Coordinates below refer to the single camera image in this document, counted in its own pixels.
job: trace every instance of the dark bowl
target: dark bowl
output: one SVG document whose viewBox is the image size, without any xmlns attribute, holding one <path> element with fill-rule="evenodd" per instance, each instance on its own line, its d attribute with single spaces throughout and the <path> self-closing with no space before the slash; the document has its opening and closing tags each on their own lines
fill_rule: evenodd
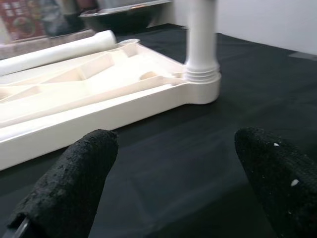
<svg viewBox="0 0 317 238">
<path fill-rule="evenodd" d="M 116 34 L 133 33 L 146 28 L 152 21 L 157 6 L 147 6 L 116 13 L 89 10 L 80 15 L 85 24 L 95 32 L 112 30 Z"/>
</svg>

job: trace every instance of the table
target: table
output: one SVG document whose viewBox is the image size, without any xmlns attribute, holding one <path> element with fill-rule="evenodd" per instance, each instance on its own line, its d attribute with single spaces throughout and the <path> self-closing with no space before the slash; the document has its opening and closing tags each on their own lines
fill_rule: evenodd
<svg viewBox="0 0 317 238">
<path fill-rule="evenodd" d="M 183 27 L 118 36 L 127 38 L 185 60 Z M 222 89 L 216 102 L 181 106 L 116 130 L 119 154 L 91 238 L 274 237 L 235 153 L 234 133 L 260 126 L 317 158 L 317 62 L 221 34 L 217 50 Z M 0 234 L 15 204 L 62 152 L 0 172 Z"/>
</svg>

